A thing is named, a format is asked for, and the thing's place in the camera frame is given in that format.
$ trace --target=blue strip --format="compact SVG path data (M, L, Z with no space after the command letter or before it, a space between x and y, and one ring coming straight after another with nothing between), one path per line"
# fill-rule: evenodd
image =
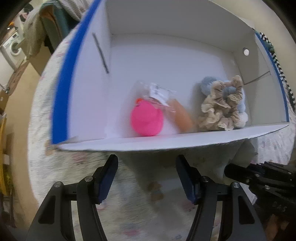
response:
M274 61L273 61L273 59L272 59L272 56L271 56L271 54L270 54L270 52L269 52L269 49L268 49L268 48L266 47L266 45L264 44L264 40L260 38L260 35L259 35L257 32L255 32L255 33L256 33L256 36L258 37L258 39L260 40L261 44L263 45L265 51L267 52L268 58L269 58L271 64L273 65L273 68L274 68L274 70L275 70L275 72L276 72L276 75L277 75L277 77L278 77L278 81L279 81L279 84L280 84L280 86L281 86L281 93L282 93L282 95L283 95L283 99L284 99L284 105L285 105L285 110L286 110L286 121L287 121L287 122L290 122L290 119L289 119L289 112L288 112L288 105L287 105L287 100L286 100L286 94L285 94L285 90L284 90L283 83L282 83L282 81L281 81L281 77L280 77L279 72L278 72L278 70L277 70L277 68L276 68L276 64L274 63Z
M69 91L74 72L74 66L84 36L100 2L101 0L94 0L92 5L89 7L86 15L80 23L79 29L77 30L71 44L69 45L68 52L65 56L65 60L57 81L57 91L53 106L52 144L58 144L68 139L67 120Z

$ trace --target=washing machine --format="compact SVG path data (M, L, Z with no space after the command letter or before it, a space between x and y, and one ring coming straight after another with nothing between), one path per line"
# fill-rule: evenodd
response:
M15 32L1 46L3 56L14 70L18 69L26 57L22 49L17 47L21 41L22 37L18 34L18 32Z

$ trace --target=washing machine door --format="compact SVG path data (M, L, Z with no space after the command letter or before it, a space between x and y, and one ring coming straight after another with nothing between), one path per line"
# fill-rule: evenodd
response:
M22 51L21 48L17 48L17 45L20 43L19 40L14 40L11 42L10 44L10 54L13 56L18 56L20 54L20 52Z

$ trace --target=open cardboard box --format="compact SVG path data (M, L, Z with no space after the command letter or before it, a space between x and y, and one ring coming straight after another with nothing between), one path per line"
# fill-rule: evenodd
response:
M235 75L244 82L246 127L178 134L165 120L155 137L138 137L132 130L137 81L175 90L196 119L205 99L200 81ZM251 27L224 8L208 0L94 0L61 69L52 142L65 150L189 148L258 137L288 121L268 50Z

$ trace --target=white label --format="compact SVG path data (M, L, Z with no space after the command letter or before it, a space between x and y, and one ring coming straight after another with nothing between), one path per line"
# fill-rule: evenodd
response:
M150 93L151 98L158 100L162 105L169 106L167 101L170 97L170 91L168 89L164 89L157 84L152 83L150 85Z

